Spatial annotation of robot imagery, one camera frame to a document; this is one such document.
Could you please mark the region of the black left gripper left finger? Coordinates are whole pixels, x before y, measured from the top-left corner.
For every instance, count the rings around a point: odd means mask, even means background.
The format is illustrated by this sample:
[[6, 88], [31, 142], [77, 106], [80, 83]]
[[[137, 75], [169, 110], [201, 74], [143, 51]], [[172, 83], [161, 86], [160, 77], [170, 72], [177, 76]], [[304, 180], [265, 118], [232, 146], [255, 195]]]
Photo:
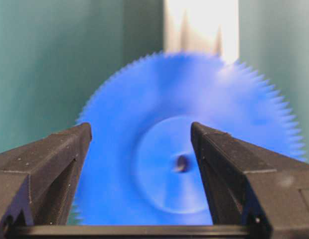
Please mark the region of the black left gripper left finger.
[[67, 223], [91, 140], [82, 123], [0, 153], [0, 234]]

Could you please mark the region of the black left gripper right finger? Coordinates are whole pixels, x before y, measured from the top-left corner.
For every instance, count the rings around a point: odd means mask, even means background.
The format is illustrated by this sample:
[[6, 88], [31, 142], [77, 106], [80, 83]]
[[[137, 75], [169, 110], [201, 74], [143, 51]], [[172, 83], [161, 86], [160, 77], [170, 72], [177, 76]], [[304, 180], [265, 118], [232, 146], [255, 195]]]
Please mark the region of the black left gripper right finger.
[[204, 126], [191, 125], [212, 221], [250, 239], [309, 239], [309, 164]]

